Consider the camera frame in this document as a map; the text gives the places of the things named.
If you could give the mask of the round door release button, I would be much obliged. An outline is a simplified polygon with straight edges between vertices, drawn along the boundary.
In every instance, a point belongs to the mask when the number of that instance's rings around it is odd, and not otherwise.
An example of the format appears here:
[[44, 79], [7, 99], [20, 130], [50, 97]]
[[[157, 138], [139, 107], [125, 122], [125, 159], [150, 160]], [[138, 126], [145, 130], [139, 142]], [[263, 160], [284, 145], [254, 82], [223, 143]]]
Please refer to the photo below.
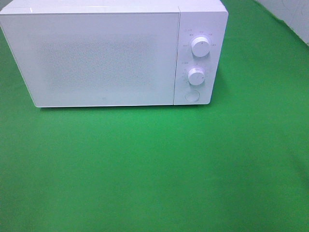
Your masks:
[[197, 90], [192, 90], [185, 95], [185, 99], [188, 102], [196, 102], [199, 100], [200, 93]]

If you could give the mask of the white microwave door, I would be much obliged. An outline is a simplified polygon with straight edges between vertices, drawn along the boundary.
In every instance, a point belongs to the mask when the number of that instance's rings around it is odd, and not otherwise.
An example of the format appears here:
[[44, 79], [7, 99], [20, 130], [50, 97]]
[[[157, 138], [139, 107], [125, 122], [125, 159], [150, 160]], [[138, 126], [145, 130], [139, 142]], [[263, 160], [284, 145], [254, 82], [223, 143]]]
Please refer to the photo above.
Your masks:
[[37, 107], [170, 105], [178, 13], [2, 15]]

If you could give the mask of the lower white dial knob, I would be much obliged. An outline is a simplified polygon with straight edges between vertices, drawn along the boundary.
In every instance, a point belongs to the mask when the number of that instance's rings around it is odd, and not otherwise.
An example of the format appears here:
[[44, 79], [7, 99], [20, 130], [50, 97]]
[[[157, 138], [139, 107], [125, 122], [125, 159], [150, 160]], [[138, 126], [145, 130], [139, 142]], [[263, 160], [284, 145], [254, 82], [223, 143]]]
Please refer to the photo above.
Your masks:
[[206, 71], [203, 68], [192, 68], [188, 72], [188, 81], [190, 85], [198, 86], [204, 83]]

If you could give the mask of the white dial knob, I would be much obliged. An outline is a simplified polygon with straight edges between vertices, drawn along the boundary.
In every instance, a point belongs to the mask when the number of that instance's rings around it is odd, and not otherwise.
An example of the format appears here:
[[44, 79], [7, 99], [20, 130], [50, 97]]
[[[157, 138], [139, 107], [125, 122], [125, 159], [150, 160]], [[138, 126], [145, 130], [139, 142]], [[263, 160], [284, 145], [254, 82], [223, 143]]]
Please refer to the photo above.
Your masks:
[[206, 56], [211, 49], [211, 42], [206, 35], [198, 35], [191, 41], [191, 51], [194, 56], [202, 58]]
[[198, 86], [204, 83], [206, 71], [203, 68], [192, 68], [188, 72], [188, 81], [190, 85]]

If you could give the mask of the upper white dial knob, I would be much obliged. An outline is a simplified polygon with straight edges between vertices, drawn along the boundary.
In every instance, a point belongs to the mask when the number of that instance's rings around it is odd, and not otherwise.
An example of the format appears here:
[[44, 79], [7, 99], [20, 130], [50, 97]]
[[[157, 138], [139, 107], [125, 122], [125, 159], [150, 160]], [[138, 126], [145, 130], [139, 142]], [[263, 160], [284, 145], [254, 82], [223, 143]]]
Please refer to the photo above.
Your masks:
[[206, 35], [198, 35], [191, 41], [191, 51], [194, 56], [202, 58], [206, 56], [211, 49], [211, 42]]

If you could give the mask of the green table cloth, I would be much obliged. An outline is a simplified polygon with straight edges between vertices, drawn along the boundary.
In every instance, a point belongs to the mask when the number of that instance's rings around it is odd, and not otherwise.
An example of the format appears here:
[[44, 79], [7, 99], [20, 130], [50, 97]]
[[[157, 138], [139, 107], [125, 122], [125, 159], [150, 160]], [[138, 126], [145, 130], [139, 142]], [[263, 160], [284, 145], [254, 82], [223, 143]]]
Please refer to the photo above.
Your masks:
[[1, 37], [1, 231], [308, 231], [309, 48], [224, 5], [208, 105], [39, 109]]

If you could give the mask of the white microwave oven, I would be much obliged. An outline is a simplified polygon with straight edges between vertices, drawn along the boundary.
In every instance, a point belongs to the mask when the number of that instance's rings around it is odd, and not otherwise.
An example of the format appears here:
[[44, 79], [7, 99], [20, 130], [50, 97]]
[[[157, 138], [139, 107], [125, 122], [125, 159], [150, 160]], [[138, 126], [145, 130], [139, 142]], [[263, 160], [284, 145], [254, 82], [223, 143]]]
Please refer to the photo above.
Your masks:
[[[178, 13], [178, 43], [174, 100], [171, 105], [208, 104], [211, 101], [219, 57], [228, 20], [228, 11], [219, 0], [14, 0], [4, 6], [2, 15], [46, 14], [152, 14]], [[206, 35], [210, 52], [198, 58], [191, 51], [191, 41]], [[203, 68], [203, 84], [189, 84], [188, 72]], [[197, 90], [199, 100], [189, 102], [186, 93]]]

